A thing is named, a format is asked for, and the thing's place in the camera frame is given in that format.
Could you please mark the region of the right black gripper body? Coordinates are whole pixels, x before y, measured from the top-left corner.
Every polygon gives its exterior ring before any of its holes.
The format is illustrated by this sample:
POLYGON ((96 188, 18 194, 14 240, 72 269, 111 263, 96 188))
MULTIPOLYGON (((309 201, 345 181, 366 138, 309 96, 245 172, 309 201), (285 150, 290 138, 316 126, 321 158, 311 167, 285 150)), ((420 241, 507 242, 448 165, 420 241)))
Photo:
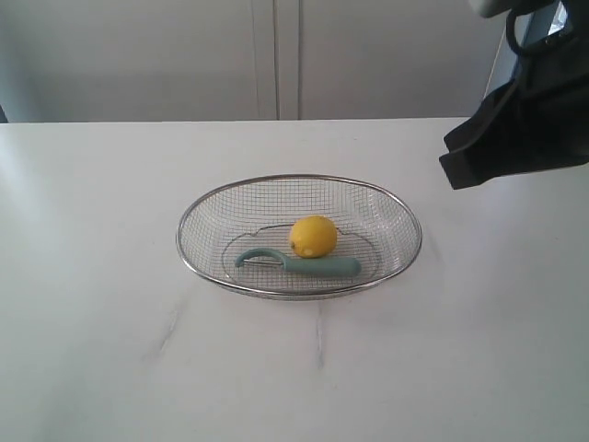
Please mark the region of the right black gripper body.
POLYGON ((508 109, 515 135, 502 175, 588 163, 588 37, 558 31, 522 47, 514 31, 506 41, 520 60, 508 109))

